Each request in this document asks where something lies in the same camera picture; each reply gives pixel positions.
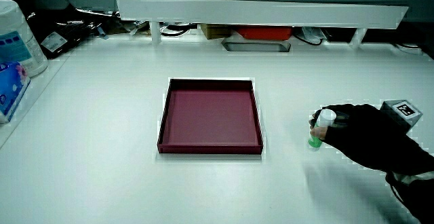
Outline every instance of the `arm sleeve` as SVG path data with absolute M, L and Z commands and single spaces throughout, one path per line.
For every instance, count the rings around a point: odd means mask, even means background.
M 418 176 L 403 176 L 388 172 L 386 181 L 391 185 L 398 200 L 422 224 L 433 222 L 434 172 L 426 172 Z

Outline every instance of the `cardboard box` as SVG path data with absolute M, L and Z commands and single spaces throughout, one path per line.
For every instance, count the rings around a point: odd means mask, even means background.
M 391 117 L 405 133 L 422 117 L 422 112 L 407 100 L 384 101 L 380 111 Z
M 232 28 L 227 24 L 201 24 L 201 29 L 206 39 L 230 37 Z

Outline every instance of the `gloved hand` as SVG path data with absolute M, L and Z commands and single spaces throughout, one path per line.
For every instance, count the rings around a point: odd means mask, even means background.
M 434 170 L 434 157 L 422 150 L 389 116 L 371 105 L 330 105 L 333 125 L 311 134 L 367 168 L 404 175 Z M 309 122 L 311 128 L 321 110 Z

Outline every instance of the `maroon tray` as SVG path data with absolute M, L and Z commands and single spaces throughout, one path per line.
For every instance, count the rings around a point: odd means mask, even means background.
M 159 153 L 261 154 L 252 81 L 171 79 Z

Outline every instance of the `white table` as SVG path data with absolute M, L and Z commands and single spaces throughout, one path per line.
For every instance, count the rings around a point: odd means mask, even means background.
M 410 136 L 432 153 L 428 56 L 292 38 L 286 54 L 235 53 L 220 41 L 110 36 L 50 62 L 26 92 L 35 102 L 0 128 L 0 223 L 417 223 L 384 174 L 325 144 L 310 151 L 308 120 L 325 105 L 408 99 L 424 113 Z M 169 77 L 253 78 L 262 157 L 159 155 Z

